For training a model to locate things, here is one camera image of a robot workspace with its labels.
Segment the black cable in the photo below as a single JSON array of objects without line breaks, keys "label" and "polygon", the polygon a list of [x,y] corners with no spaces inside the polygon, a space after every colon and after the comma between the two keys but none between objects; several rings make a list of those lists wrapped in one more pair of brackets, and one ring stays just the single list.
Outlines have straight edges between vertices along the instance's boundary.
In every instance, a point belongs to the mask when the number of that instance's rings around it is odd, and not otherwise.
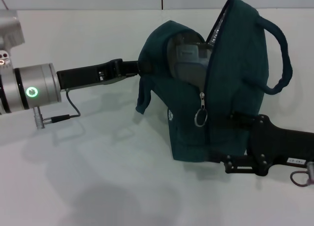
[{"label": "black cable", "polygon": [[65,95],[70,103],[70,105],[75,109],[75,111],[78,113],[77,115],[71,115],[70,118],[74,118],[74,117],[80,117],[80,112],[78,110],[78,108],[72,103],[72,101],[70,100],[70,97],[69,97],[69,91],[70,90],[66,90],[65,92]]},{"label": "black cable", "polygon": [[293,175],[294,174],[309,174],[309,172],[307,172],[307,171],[295,171],[295,172],[292,172],[291,174],[290,174],[290,179],[291,179],[291,181],[292,181],[292,183],[294,183],[296,186],[299,186],[299,187],[307,187],[307,186],[309,186],[309,184],[308,183],[305,183],[305,184],[300,184],[300,183],[297,183],[294,179],[293,179]]}]

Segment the open zipper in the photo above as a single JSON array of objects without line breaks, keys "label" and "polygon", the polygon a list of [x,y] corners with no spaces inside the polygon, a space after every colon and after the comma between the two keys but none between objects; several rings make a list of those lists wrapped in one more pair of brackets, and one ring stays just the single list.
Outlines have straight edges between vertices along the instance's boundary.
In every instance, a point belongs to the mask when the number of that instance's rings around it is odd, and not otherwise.
[{"label": "open zipper", "polygon": [[207,86],[208,86],[208,81],[209,81],[209,76],[210,76],[210,69],[211,69],[211,65],[213,62],[213,59],[215,57],[215,52],[216,52],[216,45],[219,44],[219,40],[221,38],[221,32],[223,31],[223,28],[225,26],[226,23],[226,19],[229,15],[230,9],[228,8],[229,6],[232,6],[232,4],[234,3],[234,0],[227,0],[225,6],[222,8],[218,19],[216,20],[213,28],[211,29],[209,36],[206,40],[207,44],[210,44],[213,49],[212,49],[212,53],[209,59],[209,63],[208,63],[208,67],[207,67],[207,72],[206,72],[206,76],[205,76],[205,84],[204,84],[204,89],[203,91],[200,91],[200,98],[201,98],[201,108],[198,110],[198,112],[195,114],[195,125],[198,127],[202,127],[206,124],[207,121],[207,116],[205,118],[205,121],[203,123],[203,125],[199,125],[197,124],[196,120],[197,120],[197,116],[199,114],[200,110],[206,110],[206,107],[208,107],[208,104],[206,103],[207,100],[205,100],[206,94],[205,92],[207,91]]}]

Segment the cable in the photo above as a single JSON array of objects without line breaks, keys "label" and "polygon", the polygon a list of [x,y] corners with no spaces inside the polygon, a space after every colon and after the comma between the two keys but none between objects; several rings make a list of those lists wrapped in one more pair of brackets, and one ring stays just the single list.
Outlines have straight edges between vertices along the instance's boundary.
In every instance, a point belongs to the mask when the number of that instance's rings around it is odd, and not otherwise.
[{"label": "cable", "polygon": [[80,117],[80,112],[78,110],[78,108],[72,103],[72,101],[70,100],[70,97],[69,97],[69,92],[70,90],[66,90],[66,97],[70,103],[70,105],[75,109],[75,111],[77,112],[76,115],[69,115],[69,114],[66,114],[66,115],[61,115],[61,116],[56,116],[56,117],[50,117],[50,118],[46,118],[44,119],[44,124],[50,124],[50,123],[57,123],[57,122],[61,122],[61,121],[65,121],[65,120],[68,120],[70,118],[74,118],[74,117]]},{"label": "cable", "polygon": [[78,108],[72,103],[72,101],[70,100],[70,97],[69,97],[69,91],[70,90],[66,90],[65,92],[65,95],[70,103],[70,105],[75,109],[75,111],[78,113],[77,115],[71,115],[70,118],[73,118],[73,117],[80,117],[80,112],[78,110]]},{"label": "cable", "polygon": [[8,8],[8,6],[6,5],[6,3],[4,2],[4,0],[1,0],[2,1],[2,3],[3,3],[3,5],[4,5],[4,7],[5,7],[5,9],[6,10],[9,10],[9,8]]},{"label": "cable", "polygon": [[292,172],[291,174],[290,174],[290,179],[291,179],[291,181],[292,181],[292,183],[294,183],[296,186],[299,186],[299,187],[307,187],[307,186],[309,186],[309,183],[305,183],[305,184],[300,184],[300,183],[297,183],[294,179],[293,179],[293,175],[295,175],[295,174],[309,174],[309,172],[307,172],[307,171],[295,171],[295,172]]}]

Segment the backpack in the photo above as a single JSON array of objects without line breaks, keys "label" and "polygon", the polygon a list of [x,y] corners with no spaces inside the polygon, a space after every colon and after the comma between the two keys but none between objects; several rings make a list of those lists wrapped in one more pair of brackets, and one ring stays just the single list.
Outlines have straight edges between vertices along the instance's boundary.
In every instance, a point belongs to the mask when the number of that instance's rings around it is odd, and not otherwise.
[{"label": "backpack", "polygon": [[[267,86],[264,30],[282,52],[283,74],[274,88]],[[179,54],[171,51],[174,46]],[[207,57],[184,62],[201,53]],[[183,63],[176,62],[181,56]],[[249,132],[222,124],[235,112],[258,115],[264,93],[281,92],[292,77],[284,34],[241,0],[226,2],[206,41],[186,26],[164,23],[147,39],[138,64],[153,73],[140,73],[136,110],[144,114],[154,91],[168,107],[173,158],[188,162],[215,161],[215,153],[243,155]]]}]

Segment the metal ring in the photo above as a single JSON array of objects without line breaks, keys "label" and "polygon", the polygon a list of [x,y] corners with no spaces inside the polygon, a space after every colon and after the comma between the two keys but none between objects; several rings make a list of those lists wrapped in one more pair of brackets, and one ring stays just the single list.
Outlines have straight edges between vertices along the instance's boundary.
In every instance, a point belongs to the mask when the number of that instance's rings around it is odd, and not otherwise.
[{"label": "metal ring", "polygon": [[[200,111],[205,111],[205,112],[206,112],[205,121],[204,121],[204,123],[201,124],[201,125],[199,125],[199,124],[197,123],[197,116],[198,116],[198,114],[200,113]],[[208,118],[207,110],[204,109],[204,108],[200,108],[200,109],[198,109],[197,113],[195,114],[195,117],[194,117],[194,124],[195,124],[197,127],[203,127],[203,126],[206,124],[207,118]]]},{"label": "metal ring", "polygon": [[293,179],[293,176],[294,176],[295,174],[307,174],[307,175],[308,175],[309,172],[307,172],[307,171],[294,171],[294,172],[292,172],[292,173],[290,174],[290,179],[291,179],[292,183],[294,183],[296,186],[299,186],[299,187],[307,187],[307,186],[310,185],[309,181],[307,181],[307,183],[305,183],[305,184],[297,183],[297,182]]}]

